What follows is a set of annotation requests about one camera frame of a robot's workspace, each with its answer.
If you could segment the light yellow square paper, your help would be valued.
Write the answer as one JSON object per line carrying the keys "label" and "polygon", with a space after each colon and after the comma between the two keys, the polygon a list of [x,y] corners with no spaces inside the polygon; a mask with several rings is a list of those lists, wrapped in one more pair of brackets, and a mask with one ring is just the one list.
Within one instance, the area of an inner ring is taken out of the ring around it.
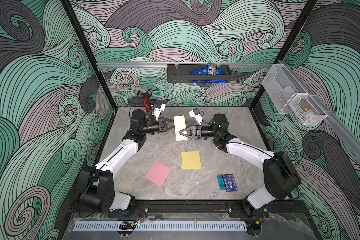
{"label": "light yellow square paper", "polygon": [[185,116],[174,116],[174,126],[175,126],[175,138],[176,141],[186,141],[188,138],[180,134],[180,130],[186,128]]}

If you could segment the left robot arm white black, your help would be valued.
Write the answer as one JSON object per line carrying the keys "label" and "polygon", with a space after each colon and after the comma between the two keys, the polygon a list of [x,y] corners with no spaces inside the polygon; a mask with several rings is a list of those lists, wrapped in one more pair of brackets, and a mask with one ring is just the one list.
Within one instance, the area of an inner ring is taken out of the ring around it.
{"label": "left robot arm white black", "polygon": [[101,213],[131,209],[133,196],[115,191],[115,177],[127,160],[142,148],[147,134],[164,133],[174,128],[173,120],[160,117],[160,109],[156,111],[154,115],[144,110],[133,111],[129,119],[130,128],[121,144],[95,166],[81,170],[77,188],[80,206]]}

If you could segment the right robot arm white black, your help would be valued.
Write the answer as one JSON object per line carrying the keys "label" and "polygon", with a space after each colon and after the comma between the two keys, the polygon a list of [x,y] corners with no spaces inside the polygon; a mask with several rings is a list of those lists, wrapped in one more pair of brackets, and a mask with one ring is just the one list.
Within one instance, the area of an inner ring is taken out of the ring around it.
{"label": "right robot arm white black", "polygon": [[240,157],[263,172],[263,185],[243,199],[245,215],[253,216],[263,206],[274,200],[284,200],[298,190],[302,179],[286,153],[274,153],[245,143],[229,133],[228,127],[226,115],[215,114],[206,126],[193,125],[177,132],[194,140],[212,138],[217,149]]}

